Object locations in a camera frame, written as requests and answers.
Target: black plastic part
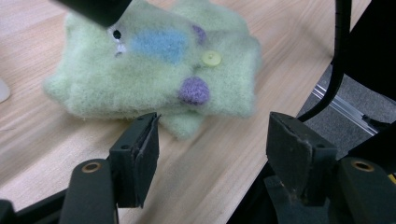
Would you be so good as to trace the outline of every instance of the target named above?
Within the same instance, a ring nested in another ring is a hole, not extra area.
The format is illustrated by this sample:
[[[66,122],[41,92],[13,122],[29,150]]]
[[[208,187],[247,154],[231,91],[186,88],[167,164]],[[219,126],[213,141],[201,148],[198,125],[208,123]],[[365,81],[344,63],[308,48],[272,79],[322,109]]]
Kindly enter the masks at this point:
[[[0,200],[0,223],[14,224],[17,221],[12,203],[6,200]]]
[[[396,101],[396,1],[372,0],[350,33],[345,73]]]
[[[155,113],[137,118],[110,149],[118,207],[143,207],[159,158]]]
[[[346,156],[374,162],[387,174],[396,173],[396,121],[383,132],[352,148]]]
[[[332,58],[332,76],[323,98],[314,105],[314,107],[298,118],[302,122],[312,119],[315,115],[325,109],[332,102],[340,89],[345,72],[344,55],[349,36],[351,9],[352,0],[335,1],[335,39],[334,56]]]
[[[264,183],[266,177],[273,175],[275,173],[267,162],[227,224],[277,224],[276,210]]]
[[[58,223],[66,189],[32,204],[17,213],[18,223]]]
[[[354,222],[348,223],[396,223],[396,187],[380,166],[360,158],[344,158],[337,177],[353,216]]]
[[[305,205],[324,204],[324,178],[335,163],[336,147],[296,118],[271,112],[266,152],[290,194]]]
[[[116,23],[132,0],[55,0],[92,21],[109,27]]]
[[[118,223],[107,160],[85,161],[74,169],[59,223]]]

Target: black cable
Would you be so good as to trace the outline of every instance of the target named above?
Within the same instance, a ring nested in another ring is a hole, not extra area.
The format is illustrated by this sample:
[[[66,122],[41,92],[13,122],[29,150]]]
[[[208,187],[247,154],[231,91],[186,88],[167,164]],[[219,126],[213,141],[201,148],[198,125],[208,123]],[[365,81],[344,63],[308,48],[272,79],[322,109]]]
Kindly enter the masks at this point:
[[[332,58],[332,76],[323,98],[298,120],[305,122],[325,109],[334,99],[344,77],[344,50],[349,36],[352,0],[335,0],[335,39]]]

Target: purple button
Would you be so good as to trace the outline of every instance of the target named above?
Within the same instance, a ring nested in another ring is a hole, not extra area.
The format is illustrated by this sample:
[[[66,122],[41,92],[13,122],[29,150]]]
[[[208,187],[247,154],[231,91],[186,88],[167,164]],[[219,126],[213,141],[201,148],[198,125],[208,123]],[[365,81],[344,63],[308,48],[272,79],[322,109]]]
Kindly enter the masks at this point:
[[[197,25],[193,25],[192,29],[198,35],[198,44],[200,44],[200,45],[204,44],[204,42],[206,40],[205,31],[201,27],[199,27]]]

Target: white object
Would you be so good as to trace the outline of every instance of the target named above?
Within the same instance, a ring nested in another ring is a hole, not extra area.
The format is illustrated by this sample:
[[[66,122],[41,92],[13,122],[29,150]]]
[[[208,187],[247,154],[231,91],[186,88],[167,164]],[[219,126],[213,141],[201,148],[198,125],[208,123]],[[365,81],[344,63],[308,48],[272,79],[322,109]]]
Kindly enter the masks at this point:
[[[9,87],[7,86],[6,82],[0,78],[0,103],[5,101],[10,95]]]

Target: fuzzy fabric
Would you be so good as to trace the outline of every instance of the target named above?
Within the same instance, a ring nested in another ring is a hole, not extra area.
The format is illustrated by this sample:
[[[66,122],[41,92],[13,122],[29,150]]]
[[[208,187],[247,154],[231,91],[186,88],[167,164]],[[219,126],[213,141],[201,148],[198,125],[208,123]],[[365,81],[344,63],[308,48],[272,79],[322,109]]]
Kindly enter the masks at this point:
[[[225,7],[179,0],[166,11],[134,0],[107,30],[74,14],[65,27],[63,59],[43,88],[71,114],[132,119],[155,111],[185,139],[206,115],[254,111],[261,46]]]

